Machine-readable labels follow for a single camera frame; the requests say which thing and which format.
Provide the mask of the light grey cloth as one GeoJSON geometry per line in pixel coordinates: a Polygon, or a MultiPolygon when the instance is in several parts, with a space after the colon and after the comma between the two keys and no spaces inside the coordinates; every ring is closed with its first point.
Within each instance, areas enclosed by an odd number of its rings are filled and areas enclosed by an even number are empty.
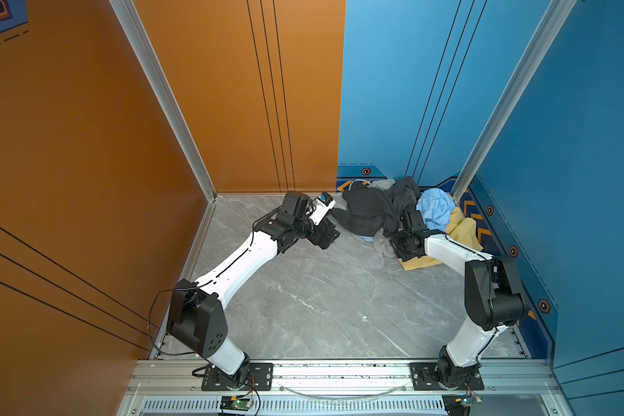
{"type": "MultiPolygon", "coordinates": [[[[393,179],[375,180],[369,182],[366,187],[387,191],[394,184],[395,180],[393,179]]],[[[390,240],[384,236],[382,229],[378,230],[374,237],[360,236],[360,239],[366,243],[372,244],[375,251],[381,256],[384,256],[385,258],[396,258],[395,249],[393,248],[390,240]]]]}

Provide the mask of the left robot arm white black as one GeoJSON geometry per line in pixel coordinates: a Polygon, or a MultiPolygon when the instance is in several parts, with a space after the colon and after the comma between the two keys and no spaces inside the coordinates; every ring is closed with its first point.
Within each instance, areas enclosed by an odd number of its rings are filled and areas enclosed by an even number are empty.
{"type": "Polygon", "coordinates": [[[225,309],[262,266],[300,240],[325,250],[340,232],[328,219],[336,201],[287,192],[280,206],[253,222],[246,241],[211,271],[172,289],[166,331],[201,356],[231,383],[244,386],[250,358],[228,336],[225,309]]]}

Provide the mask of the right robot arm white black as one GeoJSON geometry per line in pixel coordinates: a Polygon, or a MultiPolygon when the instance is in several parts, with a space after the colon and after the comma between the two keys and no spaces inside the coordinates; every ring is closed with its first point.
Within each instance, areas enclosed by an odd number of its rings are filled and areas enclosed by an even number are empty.
{"type": "Polygon", "coordinates": [[[463,388],[479,375],[480,359],[490,344],[526,315],[525,289],[515,261],[477,251],[427,228],[419,211],[400,217],[402,229],[391,236],[401,260],[428,256],[458,272],[465,283],[466,319],[439,353],[434,379],[443,388],[463,388]]]}

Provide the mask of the dark grey cloth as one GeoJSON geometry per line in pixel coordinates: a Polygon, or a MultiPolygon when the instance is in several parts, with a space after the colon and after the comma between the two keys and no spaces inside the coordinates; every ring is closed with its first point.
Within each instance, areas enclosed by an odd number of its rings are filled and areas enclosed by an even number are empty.
{"type": "Polygon", "coordinates": [[[331,210],[341,227],[362,237],[374,237],[379,231],[390,237],[400,230],[402,215],[416,209],[421,190],[406,177],[387,190],[362,183],[351,185],[342,197],[346,207],[331,210]]]}

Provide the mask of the yellow cloth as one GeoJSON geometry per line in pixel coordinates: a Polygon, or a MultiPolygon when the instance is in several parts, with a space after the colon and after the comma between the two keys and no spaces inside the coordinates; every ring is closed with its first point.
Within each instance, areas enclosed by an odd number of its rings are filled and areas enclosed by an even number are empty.
{"type": "MultiPolygon", "coordinates": [[[[460,244],[464,244],[471,247],[475,251],[483,251],[483,246],[478,242],[477,238],[477,223],[472,218],[466,218],[461,209],[455,207],[449,217],[449,224],[445,229],[445,232],[451,239],[454,239],[460,244]]],[[[440,260],[424,256],[423,258],[412,258],[409,261],[403,262],[399,260],[405,271],[422,269],[432,267],[435,265],[441,265],[440,260]]]]}

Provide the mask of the light blue shirt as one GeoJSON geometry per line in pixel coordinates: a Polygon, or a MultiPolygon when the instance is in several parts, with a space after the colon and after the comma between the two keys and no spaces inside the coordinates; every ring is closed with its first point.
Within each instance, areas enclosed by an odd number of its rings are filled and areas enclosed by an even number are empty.
{"type": "Polygon", "coordinates": [[[430,188],[423,193],[413,189],[387,191],[366,188],[369,199],[364,212],[358,214],[355,234],[374,237],[382,229],[388,239],[401,229],[400,218],[408,211],[419,211],[430,230],[444,231],[455,204],[451,197],[438,188],[430,188]]]}

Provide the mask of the circuit board right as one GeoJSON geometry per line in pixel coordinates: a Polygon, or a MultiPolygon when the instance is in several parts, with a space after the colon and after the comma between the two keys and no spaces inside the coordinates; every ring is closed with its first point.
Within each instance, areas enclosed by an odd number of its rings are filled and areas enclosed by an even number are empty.
{"type": "Polygon", "coordinates": [[[481,403],[483,399],[476,395],[471,388],[468,388],[460,395],[443,395],[442,401],[448,416],[469,416],[471,408],[481,403]]]}

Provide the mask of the green circuit board left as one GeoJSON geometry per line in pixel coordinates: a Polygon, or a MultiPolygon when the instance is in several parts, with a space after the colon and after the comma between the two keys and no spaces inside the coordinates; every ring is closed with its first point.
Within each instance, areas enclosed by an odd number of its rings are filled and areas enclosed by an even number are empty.
{"type": "Polygon", "coordinates": [[[219,403],[219,414],[247,414],[253,407],[253,401],[246,396],[222,396],[219,403]]]}

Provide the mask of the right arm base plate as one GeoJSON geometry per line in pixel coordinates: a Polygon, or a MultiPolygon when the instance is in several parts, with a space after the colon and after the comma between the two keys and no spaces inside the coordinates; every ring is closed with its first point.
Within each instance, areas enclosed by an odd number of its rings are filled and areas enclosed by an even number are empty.
{"type": "Polygon", "coordinates": [[[456,367],[447,362],[412,362],[410,377],[416,391],[485,389],[480,365],[456,367]]]}

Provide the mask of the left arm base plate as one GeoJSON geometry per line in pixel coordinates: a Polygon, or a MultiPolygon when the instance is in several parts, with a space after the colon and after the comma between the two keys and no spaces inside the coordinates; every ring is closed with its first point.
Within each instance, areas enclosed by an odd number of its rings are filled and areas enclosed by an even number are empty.
{"type": "Polygon", "coordinates": [[[259,393],[270,391],[274,365],[271,362],[251,362],[235,374],[227,374],[216,366],[206,369],[201,389],[206,392],[245,391],[251,388],[259,393]]]}

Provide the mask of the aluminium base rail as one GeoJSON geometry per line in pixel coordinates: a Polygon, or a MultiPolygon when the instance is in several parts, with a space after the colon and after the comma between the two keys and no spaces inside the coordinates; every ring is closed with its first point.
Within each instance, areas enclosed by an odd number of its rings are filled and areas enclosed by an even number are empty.
{"type": "MultiPolygon", "coordinates": [[[[416,391],[415,359],[256,360],[274,365],[270,391],[206,392],[201,361],[143,361],[136,365],[119,415],[220,415],[222,396],[253,401],[238,415],[447,415],[443,395],[466,390],[416,391]]],[[[470,415],[571,415],[556,377],[541,360],[486,359],[479,372],[483,401],[470,415]]]]}

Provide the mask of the aluminium corner post left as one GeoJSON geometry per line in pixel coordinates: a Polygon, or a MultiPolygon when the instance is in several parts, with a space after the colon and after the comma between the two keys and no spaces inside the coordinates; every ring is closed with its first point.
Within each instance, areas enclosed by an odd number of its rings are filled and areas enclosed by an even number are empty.
{"type": "Polygon", "coordinates": [[[166,116],[171,130],[178,140],[201,191],[210,203],[214,203],[217,199],[217,191],[159,61],[159,57],[147,34],[147,30],[140,19],[135,3],[128,0],[110,0],[109,3],[133,52],[135,52],[140,67],[161,106],[162,112],[166,116]]]}

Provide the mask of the aluminium corner post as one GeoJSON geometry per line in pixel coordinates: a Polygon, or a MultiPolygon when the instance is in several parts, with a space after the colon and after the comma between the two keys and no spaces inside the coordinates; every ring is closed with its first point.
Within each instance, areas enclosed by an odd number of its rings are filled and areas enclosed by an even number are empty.
{"type": "Polygon", "coordinates": [[[147,34],[147,30],[140,19],[135,3],[128,0],[110,0],[109,3],[133,52],[135,52],[140,67],[161,106],[162,112],[166,116],[171,130],[178,140],[201,191],[210,203],[214,203],[217,199],[217,191],[159,61],[159,57],[147,34]]]}
{"type": "Polygon", "coordinates": [[[468,190],[576,3],[575,0],[553,0],[549,3],[453,185],[451,197],[456,203],[468,190]]]}

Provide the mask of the aluminium corner post right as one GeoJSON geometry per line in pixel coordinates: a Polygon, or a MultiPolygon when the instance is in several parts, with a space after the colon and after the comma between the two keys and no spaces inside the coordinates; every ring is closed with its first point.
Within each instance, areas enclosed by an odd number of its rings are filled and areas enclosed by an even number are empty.
{"type": "Polygon", "coordinates": [[[468,190],[576,3],[575,0],[553,0],[549,3],[453,185],[451,197],[456,203],[468,190]]]}

